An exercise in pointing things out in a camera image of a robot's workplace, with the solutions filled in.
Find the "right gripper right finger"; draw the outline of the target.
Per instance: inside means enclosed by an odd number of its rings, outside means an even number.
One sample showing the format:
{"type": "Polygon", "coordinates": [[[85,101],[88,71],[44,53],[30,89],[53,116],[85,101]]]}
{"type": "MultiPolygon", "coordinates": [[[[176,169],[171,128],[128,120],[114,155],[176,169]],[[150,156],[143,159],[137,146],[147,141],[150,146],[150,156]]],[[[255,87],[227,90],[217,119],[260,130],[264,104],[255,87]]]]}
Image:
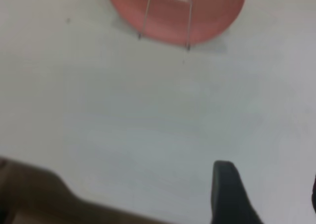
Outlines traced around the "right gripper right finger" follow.
{"type": "Polygon", "coordinates": [[[316,177],[315,177],[314,184],[313,184],[311,201],[312,201],[312,206],[313,206],[314,212],[316,213],[316,177]]]}

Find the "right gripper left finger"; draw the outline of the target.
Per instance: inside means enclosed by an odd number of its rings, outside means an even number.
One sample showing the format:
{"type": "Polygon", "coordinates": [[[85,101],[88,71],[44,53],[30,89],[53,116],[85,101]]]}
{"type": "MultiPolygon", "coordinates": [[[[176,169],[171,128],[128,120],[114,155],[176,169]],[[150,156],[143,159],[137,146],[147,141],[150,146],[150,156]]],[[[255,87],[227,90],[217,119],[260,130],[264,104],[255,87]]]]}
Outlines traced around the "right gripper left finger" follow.
{"type": "Polygon", "coordinates": [[[236,166],[215,161],[211,189],[212,224],[261,224],[236,166]]]}

